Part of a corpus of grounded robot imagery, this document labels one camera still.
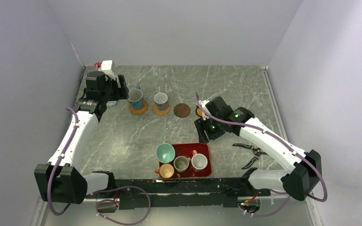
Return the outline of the blue white cup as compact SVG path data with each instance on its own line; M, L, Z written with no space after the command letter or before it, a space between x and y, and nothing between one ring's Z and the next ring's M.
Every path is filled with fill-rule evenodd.
M128 95L129 97L127 100L129 104L136 110L141 109L143 104L143 92L140 87L137 86L134 89L130 89Z

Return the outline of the black orange smiley coaster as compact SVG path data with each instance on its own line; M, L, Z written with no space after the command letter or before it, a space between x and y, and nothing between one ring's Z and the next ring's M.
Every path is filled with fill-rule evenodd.
M196 109L195 109L195 114L196 114L198 117L200 117L200 118L203 117L203 112L202 112L202 110L201 110L199 107L196 107Z

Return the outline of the dark wooden coaster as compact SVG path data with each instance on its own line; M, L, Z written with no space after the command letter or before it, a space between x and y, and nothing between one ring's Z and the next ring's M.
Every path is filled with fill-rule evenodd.
M174 107L173 112L177 117L185 118L189 116L191 109L189 105L185 103L179 103Z

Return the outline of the woven rattan coaster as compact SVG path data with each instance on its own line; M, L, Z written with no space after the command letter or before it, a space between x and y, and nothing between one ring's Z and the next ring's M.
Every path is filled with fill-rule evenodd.
M149 107L148 102L145 99L143 100L142 108L139 110L136 110L131 105L128 105L129 111L133 115L142 115L148 110L148 107Z
M169 103L167 104L167 108L162 110L162 111L159 110L156 103L154 103L153 106L152 106L153 113L156 114L156 115L159 115L159 116L166 115L167 113L169 113L170 109L171 109L171 105Z

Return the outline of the red white cup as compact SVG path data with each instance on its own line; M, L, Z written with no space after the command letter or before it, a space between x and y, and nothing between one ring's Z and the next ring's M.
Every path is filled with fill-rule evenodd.
M202 171L208 165L208 159L205 155L198 153L197 150L192 151L191 164L194 171Z

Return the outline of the small white cup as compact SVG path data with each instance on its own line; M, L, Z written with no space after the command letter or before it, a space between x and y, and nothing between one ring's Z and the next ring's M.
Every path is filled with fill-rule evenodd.
M159 111L164 111L168 107L168 96L163 92L157 93L154 96L154 102Z

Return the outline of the teal green cup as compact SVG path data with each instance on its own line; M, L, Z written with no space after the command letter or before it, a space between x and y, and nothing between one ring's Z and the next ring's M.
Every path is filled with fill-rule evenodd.
M160 163L170 163L175 158L175 149L169 143L161 143L156 148L156 157Z

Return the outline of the orange cup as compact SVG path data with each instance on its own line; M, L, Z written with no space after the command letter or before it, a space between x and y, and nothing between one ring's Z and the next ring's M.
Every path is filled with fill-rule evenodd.
M155 173L158 174L162 179L170 179L174 175L174 167L171 164L162 164Z

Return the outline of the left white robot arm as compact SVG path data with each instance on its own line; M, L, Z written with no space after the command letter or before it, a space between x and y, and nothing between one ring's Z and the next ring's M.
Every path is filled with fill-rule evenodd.
M41 197L49 204L80 204L89 194L99 192L109 198L117 190L112 172L94 171L83 176L78 168L107 103L126 100L129 90L121 74L110 77L105 72L92 71L85 82L83 95L68 108L72 116L62 142L47 163L38 164L34 170Z

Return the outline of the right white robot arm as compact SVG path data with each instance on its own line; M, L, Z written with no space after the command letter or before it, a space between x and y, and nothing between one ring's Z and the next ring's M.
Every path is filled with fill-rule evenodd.
M198 140L207 144L226 132L246 139L272 157L281 170L251 169L241 182L241 190L253 195L259 189L282 190L292 198L303 201L310 197L325 202L328 191L322 176L321 155L305 151L266 127L250 110L232 109L222 97L202 101L195 95L196 106L202 111L194 124Z

